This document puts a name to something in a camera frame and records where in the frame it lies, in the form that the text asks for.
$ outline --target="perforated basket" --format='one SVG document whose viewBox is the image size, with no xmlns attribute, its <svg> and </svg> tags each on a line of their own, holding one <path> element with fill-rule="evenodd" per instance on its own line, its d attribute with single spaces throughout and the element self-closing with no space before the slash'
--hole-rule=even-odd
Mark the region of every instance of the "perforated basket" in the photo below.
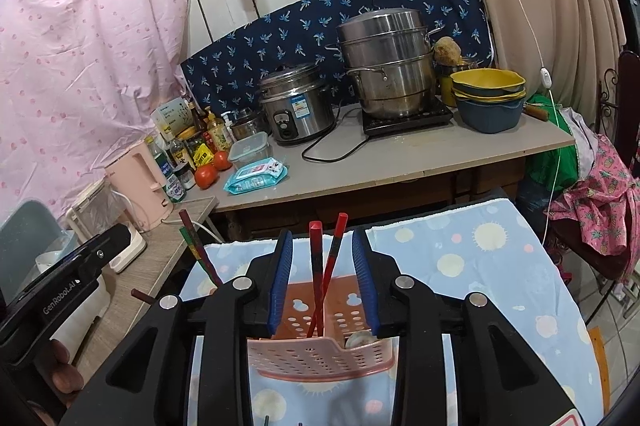
<svg viewBox="0 0 640 426">
<path fill-rule="evenodd" d="M 333 278 L 324 298 L 324 336 L 307 338 L 313 316 L 313 284 L 287 287 L 282 322 L 271 340 L 249 340 L 249 362 L 265 377 L 325 382 L 368 376 L 394 364 L 391 340 L 344 348 L 346 339 L 366 330 L 355 275 Z"/>
</svg>

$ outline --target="pink curtain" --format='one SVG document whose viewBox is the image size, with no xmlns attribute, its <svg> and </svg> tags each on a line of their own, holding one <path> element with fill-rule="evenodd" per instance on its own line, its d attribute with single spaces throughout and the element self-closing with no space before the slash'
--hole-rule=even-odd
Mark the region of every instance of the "pink curtain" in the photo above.
<svg viewBox="0 0 640 426">
<path fill-rule="evenodd" d="M 0 0 L 0 223 L 58 217 L 180 93 L 187 0 Z"/>
</svg>

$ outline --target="pink dot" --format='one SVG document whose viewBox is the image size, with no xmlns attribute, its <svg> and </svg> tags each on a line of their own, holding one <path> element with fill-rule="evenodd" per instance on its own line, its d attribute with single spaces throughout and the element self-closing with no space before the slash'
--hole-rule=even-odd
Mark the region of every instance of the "pink dot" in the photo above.
<svg viewBox="0 0 640 426">
<path fill-rule="evenodd" d="M 366 405 L 364 405 L 364 409 L 367 413 L 374 414 L 380 413 L 382 411 L 382 406 L 382 401 L 371 399 L 370 401 L 367 401 Z"/>
</svg>

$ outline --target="wet wipes package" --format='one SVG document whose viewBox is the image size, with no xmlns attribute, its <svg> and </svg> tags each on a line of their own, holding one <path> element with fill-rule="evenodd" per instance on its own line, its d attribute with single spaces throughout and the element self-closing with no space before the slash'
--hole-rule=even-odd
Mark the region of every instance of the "wet wipes package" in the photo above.
<svg viewBox="0 0 640 426">
<path fill-rule="evenodd" d="M 225 183 L 225 191 L 232 195 L 275 186 L 287 176 L 287 167 L 273 157 L 260 159 L 243 166 Z"/>
</svg>

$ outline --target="tablecloth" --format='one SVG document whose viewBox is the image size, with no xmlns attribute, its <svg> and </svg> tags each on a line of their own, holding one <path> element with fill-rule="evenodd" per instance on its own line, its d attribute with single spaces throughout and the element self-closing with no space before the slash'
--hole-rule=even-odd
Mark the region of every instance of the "tablecloth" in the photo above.
<svg viewBox="0 0 640 426">
<path fill-rule="evenodd" d="M 540 241 L 507 199 L 495 199 L 367 231 L 374 250 L 396 259 L 400 271 L 436 293 L 464 298 L 488 295 L 524 337 L 574 401 L 586 426 L 603 417 L 600 376 L 580 311 Z M 327 255 L 331 237 L 324 238 Z M 207 246 L 223 281 L 246 273 L 255 256 L 273 252 L 275 240 Z M 353 274 L 351 233 L 346 233 L 336 276 Z M 308 239 L 294 241 L 290 281 L 311 280 Z M 180 296 L 196 298 L 213 287 L 195 265 Z M 448 336 L 447 416 L 458 423 L 453 360 Z M 196 343 L 188 424 L 196 426 L 201 342 Z M 396 369 L 341 382 L 298 383 L 269 379 L 250 370 L 255 424 L 304 426 L 386 426 L 390 424 Z"/>
</svg>

